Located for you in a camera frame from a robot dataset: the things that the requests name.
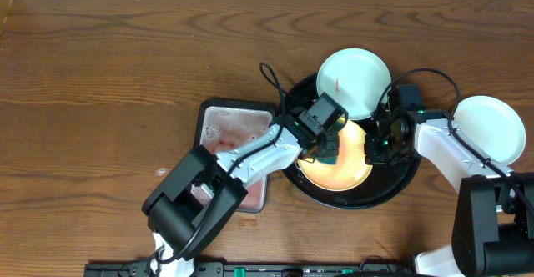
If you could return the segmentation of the light blue plate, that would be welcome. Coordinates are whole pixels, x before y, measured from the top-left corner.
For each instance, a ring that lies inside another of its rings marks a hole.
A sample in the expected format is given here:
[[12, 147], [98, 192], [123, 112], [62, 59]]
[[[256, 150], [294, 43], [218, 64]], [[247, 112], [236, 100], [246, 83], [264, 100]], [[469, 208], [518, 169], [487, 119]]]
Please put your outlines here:
[[454, 120], [473, 143], [502, 164], [514, 163], [526, 147], [526, 129], [520, 116], [500, 99], [463, 99]]
[[319, 95], [327, 93], [349, 114], [350, 120], [368, 119], [391, 83], [381, 58], [363, 48], [346, 48], [330, 55], [316, 78]]

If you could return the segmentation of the green yellow sponge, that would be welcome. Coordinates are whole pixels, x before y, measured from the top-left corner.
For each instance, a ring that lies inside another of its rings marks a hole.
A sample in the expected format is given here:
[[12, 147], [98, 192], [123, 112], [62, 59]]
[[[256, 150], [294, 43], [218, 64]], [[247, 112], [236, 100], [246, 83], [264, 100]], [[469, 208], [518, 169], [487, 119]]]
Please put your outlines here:
[[318, 154], [315, 154], [314, 155], [314, 159], [315, 161], [318, 161], [322, 164], [328, 164], [328, 165], [335, 165], [336, 162], [337, 162], [337, 157], [336, 156], [320, 156]]

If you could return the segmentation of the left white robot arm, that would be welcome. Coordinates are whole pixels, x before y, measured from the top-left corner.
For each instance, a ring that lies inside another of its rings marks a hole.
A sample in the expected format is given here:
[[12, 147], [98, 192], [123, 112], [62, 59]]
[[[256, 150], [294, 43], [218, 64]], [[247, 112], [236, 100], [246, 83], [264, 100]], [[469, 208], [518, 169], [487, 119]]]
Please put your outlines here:
[[212, 154], [202, 145], [191, 149], [143, 203], [156, 242], [148, 274], [190, 276], [194, 257], [227, 224], [248, 185], [289, 167], [346, 116], [340, 110], [285, 113], [264, 135], [228, 152]]

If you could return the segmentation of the yellow plate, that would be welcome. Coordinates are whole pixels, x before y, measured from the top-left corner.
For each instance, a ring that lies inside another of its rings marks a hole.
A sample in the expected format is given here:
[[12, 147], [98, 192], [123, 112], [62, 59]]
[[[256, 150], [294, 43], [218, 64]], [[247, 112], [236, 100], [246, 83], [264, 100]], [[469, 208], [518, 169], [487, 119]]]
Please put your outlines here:
[[346, 191], [361, 184], [370, 174], [372, 166], [365, 162], [366, 132], [349, 121], [340, 131], [340, 153], [335, 165], [320, 162], [297, 162], [304, 176], [319, 188], [329, 191]]

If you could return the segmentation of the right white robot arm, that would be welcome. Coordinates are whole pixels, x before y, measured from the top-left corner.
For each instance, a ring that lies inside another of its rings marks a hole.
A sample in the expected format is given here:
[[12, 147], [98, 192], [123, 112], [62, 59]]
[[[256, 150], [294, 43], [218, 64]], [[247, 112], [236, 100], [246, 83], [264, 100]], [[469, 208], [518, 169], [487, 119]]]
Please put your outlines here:
[[442, 276], [533, 271], [533, 175], [517, 173], [478, 148], [435, 110], [397, 109], [365, 137], [368, 164], [429, 160], [458, 193], [449, 246], [416, 256], [416, 270]]

